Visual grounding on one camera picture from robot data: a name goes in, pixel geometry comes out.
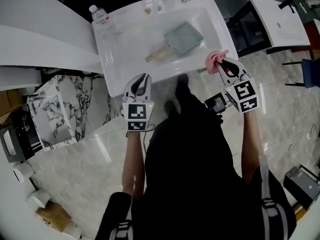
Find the pink cloth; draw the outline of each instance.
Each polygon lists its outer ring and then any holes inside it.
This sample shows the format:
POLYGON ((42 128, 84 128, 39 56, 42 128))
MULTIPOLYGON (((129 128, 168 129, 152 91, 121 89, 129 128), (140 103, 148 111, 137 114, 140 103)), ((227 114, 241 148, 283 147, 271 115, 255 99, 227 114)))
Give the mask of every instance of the pink cloth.
POLYGON ((222 63, 223 58, 226 57, 226 54, 229 52, 229 50, 224 51, 218 51, 215 50, 213 52, 210 52, 208 57, 206 57, 205 60, 205 67, 208 70, 209 74, 215 74, 218 73, 218 63, 222 63))

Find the marble cabinet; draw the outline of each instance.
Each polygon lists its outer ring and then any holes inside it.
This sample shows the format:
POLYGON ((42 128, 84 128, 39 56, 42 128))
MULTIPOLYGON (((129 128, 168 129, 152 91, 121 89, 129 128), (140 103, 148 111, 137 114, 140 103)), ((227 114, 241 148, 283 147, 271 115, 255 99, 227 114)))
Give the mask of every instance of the marble cabinet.
POLYGON ((118 115, 104 78, 56 75, 28 105, 45 151, 79 142, 118 115))

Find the backpack strap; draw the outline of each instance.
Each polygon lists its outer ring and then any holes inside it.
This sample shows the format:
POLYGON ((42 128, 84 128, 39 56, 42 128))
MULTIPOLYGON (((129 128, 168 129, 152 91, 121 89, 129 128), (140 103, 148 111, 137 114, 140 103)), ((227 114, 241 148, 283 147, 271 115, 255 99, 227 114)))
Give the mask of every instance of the backpack strap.
POLYGON ((126 215, 125 221, 120 222, 118 227, 111 231, 109 240, 133 240, 134 229, 132 227, 132 204, 134 202, 134 191, 136 184, 136 176, 133 177, 133 192, 131 195, 131 204, 126 215))
POLYGON ((260 173, 261 173, 261 200, 262 217, 264 223, 264 240, 270 240, 269 218, 281 216, 283 226, 283 240, 288 240, 288 221, 284 208, 274 202, 270 195, 269 186, 269 166, 265 155, 259 155, 260 173))

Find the black chair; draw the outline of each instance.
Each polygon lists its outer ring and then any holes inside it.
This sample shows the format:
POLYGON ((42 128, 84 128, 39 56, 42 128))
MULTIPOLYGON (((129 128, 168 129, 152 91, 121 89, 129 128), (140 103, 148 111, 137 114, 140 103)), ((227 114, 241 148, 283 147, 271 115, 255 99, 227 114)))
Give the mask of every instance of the black chair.
POLYGON ((320 87, 320 58, 316 60, 303 59, 297 62, 282 63, 282 65, 301 64, 303 73, 303 82, 286 83, 286 86, 302 86, 311 88, 320 87))

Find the black clothing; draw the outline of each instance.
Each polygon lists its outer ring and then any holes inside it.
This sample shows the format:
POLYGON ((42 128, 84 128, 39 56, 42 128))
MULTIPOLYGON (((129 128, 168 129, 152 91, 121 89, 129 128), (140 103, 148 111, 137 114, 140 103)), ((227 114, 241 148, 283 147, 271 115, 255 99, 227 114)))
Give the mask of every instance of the black clothing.
MULTIPOLYGON (((145 158, 147 188, 132 205, 134 239, 264 239, 261 175, 258 168, 247 184, 233 167, 221 118, 208 111, 186 84, 175 93, 181 114, 160 123, 145 158)), ((284 208, 289 236, 296 217, 281 184, 269 174, 271 198, 284 208)), ((126 219, 131 196, 114 193, 96 240, 126 219)), ((270 239, 283 239, 281 221, 270 239)))

